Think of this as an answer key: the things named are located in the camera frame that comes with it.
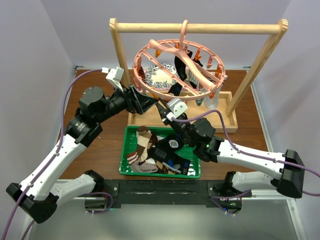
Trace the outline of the grey sock with red stripes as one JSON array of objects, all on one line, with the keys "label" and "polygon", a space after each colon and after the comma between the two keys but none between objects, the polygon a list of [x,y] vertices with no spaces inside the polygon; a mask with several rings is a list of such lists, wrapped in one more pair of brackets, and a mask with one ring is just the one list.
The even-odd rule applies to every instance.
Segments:
[{"label": "grey sock with red stripes", "polygon": [[136,151],[129,153],[126,156],[126,160],[130,166],[130,169],[134,173],[156,173],[158,166],[153,158],[148,158],[142,161],[141,157]]}]

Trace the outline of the green plastic tray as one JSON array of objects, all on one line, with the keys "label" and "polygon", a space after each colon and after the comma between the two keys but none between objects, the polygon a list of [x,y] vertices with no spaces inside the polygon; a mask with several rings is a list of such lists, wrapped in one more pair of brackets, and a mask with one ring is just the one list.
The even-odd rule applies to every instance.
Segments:
[{"label": "green plastic tray", "polygon": [[201,164],[171,128],[127,126],[119,173],[143,177],[198,179]]}]

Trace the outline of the black sock with blue logo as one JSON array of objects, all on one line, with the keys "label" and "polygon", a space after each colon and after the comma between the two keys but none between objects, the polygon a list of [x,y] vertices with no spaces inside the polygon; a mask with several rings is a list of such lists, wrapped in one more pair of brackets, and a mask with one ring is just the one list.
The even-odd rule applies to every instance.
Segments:
[{"label": "black sock with blue logo", "polygon": [[170,175],[187,175],[191,161],[179,156],[176,151],[184,146],[177,133],[167,135],[148,151],[148,157],[154,159],[161,173]]}]

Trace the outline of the floral ceramic plate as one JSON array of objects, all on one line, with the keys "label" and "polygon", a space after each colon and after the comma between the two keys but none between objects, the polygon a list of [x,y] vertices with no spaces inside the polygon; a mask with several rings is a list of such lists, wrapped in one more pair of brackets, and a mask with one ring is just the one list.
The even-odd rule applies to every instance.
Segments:
[{"label": "floral ceramic plate", "polygon": [[146,84],[154,89],[169,90],[176,83],[175,79],[157,65],[148,67],[144,74]]}]

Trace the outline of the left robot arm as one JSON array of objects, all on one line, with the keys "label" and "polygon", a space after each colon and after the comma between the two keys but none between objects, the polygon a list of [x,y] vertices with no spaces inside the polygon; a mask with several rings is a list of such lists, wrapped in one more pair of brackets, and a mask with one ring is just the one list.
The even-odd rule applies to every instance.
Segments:
[{"label": "left robot arm", "polygon": [[43,162],[21,183],[11,183],[6,192],[38,224],[47,221],[65,202],[81,195],[99,196],[104,178],[88,170],[70,183],[55,186],[72,161],[103,131],[101,124],[126,110],[143,115],[158,100],[139,92],[133,85],[116,89],[105,96],[98,86],[87,88],[79,99],[79,107],[63,131],[57,145]]}]

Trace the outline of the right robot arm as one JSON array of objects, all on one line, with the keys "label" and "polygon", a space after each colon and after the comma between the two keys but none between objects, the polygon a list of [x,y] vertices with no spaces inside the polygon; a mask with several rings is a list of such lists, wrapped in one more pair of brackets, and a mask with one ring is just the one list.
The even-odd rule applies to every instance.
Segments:
[{"label": "right robot arm", "polygon": [[272,189],[283,196],[300,199],[303,196],[305,169],[299,154],[291,149],[267,152],[233,143],[229,137],[215,135],[216,129],[203,116],[187,118],[187,106],[176,100],[173,107],[156,103],[160,118],[180,137],[182,142],[193,148],[193,153],[204,162],[227,163],[249,168],[249,173],[228,172],[220,194],[233,197],[253,189]]}]

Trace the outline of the brown and cream sock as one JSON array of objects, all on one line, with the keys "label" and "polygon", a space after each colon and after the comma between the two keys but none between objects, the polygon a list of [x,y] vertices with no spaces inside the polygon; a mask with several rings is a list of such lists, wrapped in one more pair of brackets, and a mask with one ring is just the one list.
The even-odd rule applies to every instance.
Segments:
[{"label": "brown and cream sock", "polygon": [[136,152],[142,163],[148,157],[148,149],[158,142],[158,137],[155,133],[151,133],[151,130],[148,127],[143,125],[136,130],[136,138]]}]

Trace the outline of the pink round clip hanger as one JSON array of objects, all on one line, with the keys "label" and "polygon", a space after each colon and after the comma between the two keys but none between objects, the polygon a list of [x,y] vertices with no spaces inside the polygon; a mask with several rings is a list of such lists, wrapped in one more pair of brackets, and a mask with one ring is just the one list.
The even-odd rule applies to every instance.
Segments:
[{"label": "pink round clip hanger", "polygon": [[[154,96],[170,100],[177,92],[171,87],[168,93],[162,93],[158,87],[147,83],[147,74],[142,73],[142,57],[152,62],[166,76],[178,84],[180,89],[189,92],[184,100],[196,100],[215,94],[227,79],[225,65],[212,50],[199,43],[186,40],[189,21],[184,20],[179,30],[179,38],[162,40],[151,39],[136,54],[133,61],[133,84],[140,91],[148,91]],[[174,56],[176,73],[172,73],[157,58],[162,53]]]}]

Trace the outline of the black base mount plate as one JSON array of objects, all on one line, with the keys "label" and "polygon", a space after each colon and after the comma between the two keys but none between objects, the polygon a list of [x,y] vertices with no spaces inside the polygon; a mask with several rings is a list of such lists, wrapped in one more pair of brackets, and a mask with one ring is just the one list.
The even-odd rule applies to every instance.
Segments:
[{"label": "black base mount plate", "polygon": [[200,205],[224,210],[238,210],[241,198],[252,196],[250,190],[241,192],[223,180],[124,180],[106,179],[102,188],[112,208],[123,205]]}]

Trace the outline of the wooden hanging rack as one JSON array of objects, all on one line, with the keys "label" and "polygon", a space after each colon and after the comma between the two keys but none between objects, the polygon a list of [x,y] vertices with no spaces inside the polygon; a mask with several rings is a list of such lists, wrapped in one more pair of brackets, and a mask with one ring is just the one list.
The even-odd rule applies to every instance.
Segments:
[{"label": "wooden hanging rack", "polygon": [[[123,41],[122,33],[174,33],[180,34],[178,28],[182,23],[119,23],[116,18],[109,20],[109,28],[113,39],[116,55],[121,68],[124,69],[123,82],[126,87],[134,85],[134,71],[130,75]],[[289,27],[286,19],[280,19],[277,24],[204,24],[188,23],[187,34],[244,34],[244,35],[268,35],[266,42],[261,48],[258,56],[253,62],[249,72],[244,77],[235,94],[229,91],[219,92],[218,99],[222,100],[222,106],[218,108],[221,117],[208,116],[208,120],[218,133],[226,129],[228,133],[235,133],[238,130],[238,122],[235,108],[247,92],[251,83],[254,81],[270,55],[277,47]],[[182,89],[180,99],[187,104],[187,114],[200,114],[204,112],[203,107],[195,105],[196,100],[185,100],[182,97],[189,95],[185,89]]]}]

